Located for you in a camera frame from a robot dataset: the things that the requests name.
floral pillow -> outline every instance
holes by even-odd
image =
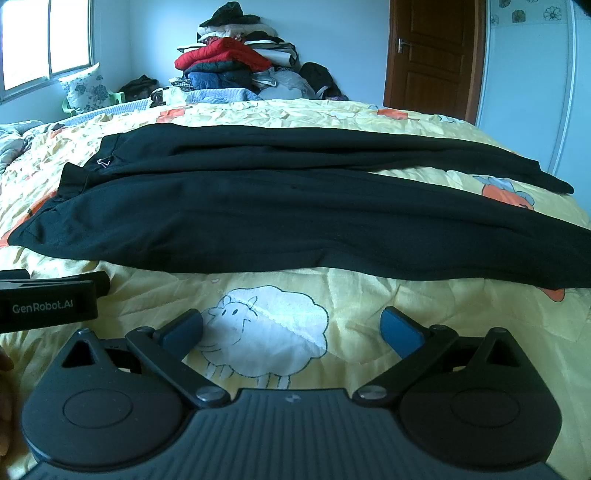
[[[102,83],[103,76],[99,73],[99,67],[100,63],[97,63],[86,70],[60,79],[68,103],[78,115],[111,106],[109,91]]]

wooden door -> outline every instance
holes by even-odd
[[[485,12],[484,0],[391,0],[384,105],[474,123]]]

human hand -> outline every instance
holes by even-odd
[[[0,347],[0,371],[14,368],[10,357]],[[0,377],[0,456],[5,456],[12,440],[12,391],[4,377]]]

black backpack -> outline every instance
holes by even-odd
[[[142,75],[137,80],[132,80],[127,85],[121,87],[121,92],[125,94],[126,102],[150,98],[150,93],[159,87],[158,80],[151,79]]]
[[[321,98],[337,97],[343,95],[336,86],[328,69],[317,63],[304,63],[300,69],[300,76],[304,77],[314,92],[318,93],[322,88],[328,87]]]

window frame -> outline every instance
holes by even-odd
[[[0,0],[0,7],[5,2]],[[29,82],[22,83],[16,87],[6,90],[4,88],[4,58],[2,54],[2,21],[0,21],[0,104],[5,103],[9,100],[13,100],[27,93],[33,92],[40,88],[46,87],[52,83],[55,83],[57,79],[64,77],[70,73],[79,72],[88,67],[94,65],[94,0],[88,0],[88,59],[89,62],[86,65],[79,65],[72,67],[71,69],[61,70],[54,72],[51,69],[51,0],[48,0],[47,8],[47,64],[49,67],[49,77],[41,77],[38,79],[30,80]]]

